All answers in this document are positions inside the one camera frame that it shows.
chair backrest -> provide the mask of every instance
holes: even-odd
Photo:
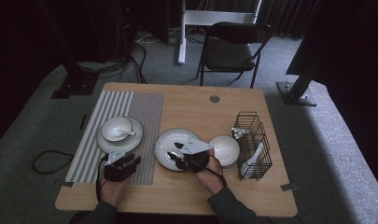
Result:
[[[217,37],[234,44],[267,43],[272,36],[273,29],[267,24],[222,21],[209,27],[205,43],[209,37]]]

wooden table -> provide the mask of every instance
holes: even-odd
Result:
[[[289,180],[261,90],[128,83],[106,83],[104,90],[164,92],[160,132],[186,128],[195,132],[204,142],[220,134],[230,135],[239,112],[256,111],[269,140],[273,166],[260,181],[240,180],[236,165],[225,169],[224,176],[237,199],[259,216],[294,217],[297,214],[293,193],[281,189]],[[213,95],[220,98],[218,103],[210,101]],[[172,172],[158,163],[152,185],[130,185],[124,194],[119,211],[214,214],[206,202],[210,193],[192,174]],[[62,186],[55,206],[60,210],[85,211],[92,210],[96,204],[95,185],[75,183],[72,188]]]

black curtain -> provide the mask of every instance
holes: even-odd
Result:
[[[378,0],[324,0],[287,74],[307,76],[317,63],[315,81],[378,180]]]
[[[60,61],[36,1],[0,0],[0,138]]]

small white bowl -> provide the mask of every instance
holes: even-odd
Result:
[[[228,135],[218,135],[210,142],[214,147],[215,157],[220,161],[221,166],[232,166],[239,156],[239,144],[237,141]]]
[[[128,136],[127,133],[115,136],[117,131],[130,132],[133,130],[133,123],[125,117],[114,117],[109,119],[101,129],[104,139],[110,142],[121,141]]]

white plate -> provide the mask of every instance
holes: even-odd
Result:
[[[175,143],[185,144],[189,138],[200,140],[197,134],[187,129],[170,129],[162,133],[155,145],[154,153],[157,161],[169,170],[182,171],[176,167],[175,161],[171,160],[167,152],[175,154],[178,158],[183,158],[183,153],[175,146]]]
[[[233,165],[239,156],[239,144],[228,135],[219,135],[214,137],[210,142],[214,147],[215,157],[224,167]]]
[[[102,151],[105,153],[110,153],[111,151],[118,150],[127,153],[139,145],[143,137],[142,125],[136,119],[127,119],[133,123],[133,131],[136,132],[136,135],[128,136],[127,138],[118,142],[109,142],[102,137],[101,129],[99,129],[98,134],[96,134],[96,143]]]

